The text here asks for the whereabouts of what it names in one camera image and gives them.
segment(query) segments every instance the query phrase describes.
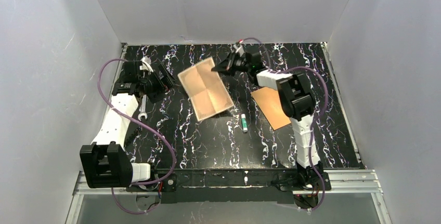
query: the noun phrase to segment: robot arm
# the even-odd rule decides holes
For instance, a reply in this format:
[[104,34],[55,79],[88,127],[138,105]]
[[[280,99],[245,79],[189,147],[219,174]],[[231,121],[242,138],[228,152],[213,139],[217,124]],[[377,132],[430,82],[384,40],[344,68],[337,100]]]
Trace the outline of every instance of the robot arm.
[[[175,83],[162,64],[157,73],[145,58],[124,62],[122,70],[110,100],[116,109],[129,116],[135,113],[141,98],[157,102]],[[128,187],[150,179],[150,164],[131,163],[124,151],[129,124],[130,120],[110,109],[92,143],[81,147],[81,163],[90,188]]]
[[[240,42],[233,45],[228,57],[212,71],[233,76],[245,72],[256,86],[277,90],[283,112],[291,120],[297,146],[297,181],[300,185],[317,184],[318,176],[311,166],[323,175],[323,165],[317,154],[315,139],[310,146],[315,100],[305,74],[276,73],[264,67],[259,53],[250,54]],[[309,162],[309,148],[313,164]]]

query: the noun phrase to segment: black marble table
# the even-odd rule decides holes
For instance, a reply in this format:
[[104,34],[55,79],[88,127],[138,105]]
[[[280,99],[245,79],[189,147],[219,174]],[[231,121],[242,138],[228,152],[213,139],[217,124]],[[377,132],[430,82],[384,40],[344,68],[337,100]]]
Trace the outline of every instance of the black marble table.
[[[330,72],[320,44],[266,44],[273,69],[299,65],[316,69],[329,90],[327,113],[315,129],[317,150],[325,168],[363,168],[359,164],[347,125],[335,93]],[[125,59],[149,57],[161,61],[177,79],[179,72],[213,57],[219,63],[230,52],[231,45],[160,45],[128,46]],[[249,51],[259,46],[246,45]],[[324,102],[318,80],[308,74],[319,106]],[[176,86],[166,98],[147,103],[147,125],[156,128],[172,144],[177,155],[176,168],[186,169],[262,169],[295,168],[296,147],[291,125],[273,131],[251,97],[258,88],[245,74],[221,75],[235,106],[210,119],[198,122],[191,102],[182,86]],[[248,133],[241,128],[240,114],[247,117]],[[128,133],[136,129],[131,124]],[[128,140],[126,152],[131,162],[153,163],[159,169],[170,168],[172,159],[167,147],[152,133],[142,130]]]

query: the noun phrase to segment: gray floor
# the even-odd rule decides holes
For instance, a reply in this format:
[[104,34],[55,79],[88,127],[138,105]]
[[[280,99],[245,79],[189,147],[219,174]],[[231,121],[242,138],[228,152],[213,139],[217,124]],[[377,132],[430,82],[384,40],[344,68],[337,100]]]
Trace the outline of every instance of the gray floor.
[[[134,196],[118,197],[126,208],[137,209]],[[143,207],[152,202],[146,199],[138,204]],[[294,207],[273,202],[178,203],[136,216],[121,211],[110,195],[86,195],[78,223],[380,223],[370,193],[327,194],[311,215]]]

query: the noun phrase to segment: white wall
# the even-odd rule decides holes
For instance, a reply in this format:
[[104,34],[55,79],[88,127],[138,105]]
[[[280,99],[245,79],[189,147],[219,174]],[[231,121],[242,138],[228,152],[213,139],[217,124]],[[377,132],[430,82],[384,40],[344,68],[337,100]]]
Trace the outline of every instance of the white wall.
[[[0,0],[2,223],[64,223],[120,42],[97,0]],[[109,91],[115,69],[103,84]]]
[[166,44],[328,41],[348,0],[98,1],[122,42]]
[[439,223],[441,0],[349,0],[329,41],[363,161],[394,223]]

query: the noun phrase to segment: brown envelope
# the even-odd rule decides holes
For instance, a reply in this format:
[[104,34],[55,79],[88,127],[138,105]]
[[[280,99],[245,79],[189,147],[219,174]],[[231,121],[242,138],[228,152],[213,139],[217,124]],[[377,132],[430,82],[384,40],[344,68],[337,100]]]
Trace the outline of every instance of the brown envelope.
[[282,110],[279,93],[276,90],[264,87],[253,91],[251,96],[256,101],[273,130],[291,123],[289,117],[287,117]]
[[178,74],[190,98],[198,121],[221,113],[234,106],[217,72],[212,72],[213,58],[207,58]]

